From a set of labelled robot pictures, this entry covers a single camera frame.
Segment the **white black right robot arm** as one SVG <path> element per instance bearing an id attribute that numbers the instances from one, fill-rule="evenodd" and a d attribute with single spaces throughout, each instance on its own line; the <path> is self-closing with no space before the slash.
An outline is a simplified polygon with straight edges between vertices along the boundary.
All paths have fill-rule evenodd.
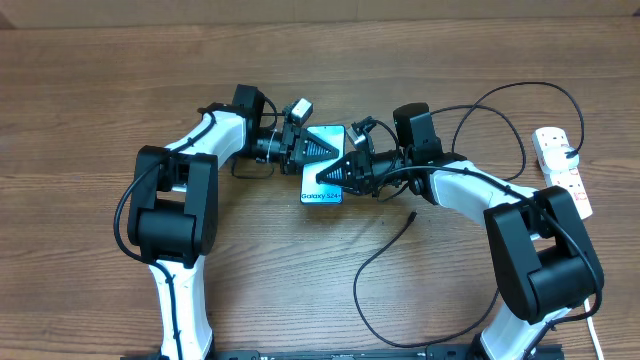
<path id="1" fill-rule="evenodd" d="M 546 333 L 575 321 L 571 310 L 589 297 L 602 300 L 604 273 L 583 220 L 566 189 L 516 186 L 489 175 L 466 157 L 442 149 L 425 103 L 393 112 L 392 151 L 375 152 L 374 119 L 348 131 L 355 149 L 320 171 L 317 182 L 355 195 L 378 195 L 400 184 L 428 202 L 453 209 L 487 233 L 497 294 L 504 305 L 471 345 L 465 359 L 560 359 L 544 346 Z"/>

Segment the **blue Samsung Galaxy smartphone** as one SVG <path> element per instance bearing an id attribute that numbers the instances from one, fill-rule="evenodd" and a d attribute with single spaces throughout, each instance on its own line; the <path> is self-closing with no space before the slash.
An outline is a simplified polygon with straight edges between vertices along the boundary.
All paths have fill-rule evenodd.
<path id="1" fill-rule="evenodd" d="M 300 201 L 305 205 L 334 205 L 343 201 L 343 190 L 339 186 L 321 184 L 316 175 L 333 165 L 344 155 L 345 127 L 343 125 L 320 125 L 308 128 L 309 132 L 319 137 L 338 150 L 334 159 L 306 164 L 303 167 Z"/>

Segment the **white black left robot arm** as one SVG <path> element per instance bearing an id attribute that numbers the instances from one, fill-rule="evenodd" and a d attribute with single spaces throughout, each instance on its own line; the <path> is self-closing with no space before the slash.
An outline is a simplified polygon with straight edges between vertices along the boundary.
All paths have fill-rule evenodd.
<path id="1" fill-rule="evenodd" d="M 200 123 L 165 147 L 144 146 L 134 179 L 119 201 L 113 221 L 116 243 L 130 258 L 149 266 L 157 286 L 163 342 L 157 359 L 207 359 L 214 333 L 207 319 L 204 263 L 218 227 L 219 169 L 239 156 L 278 163 L 285 175 L 307 164 L 340 157 L 332 144 L 303 124 L 312 112 L 299 99 L 271 117 L 273 102 L 258 88 L 238 85 L 231 103 L 200 109 Z"/>

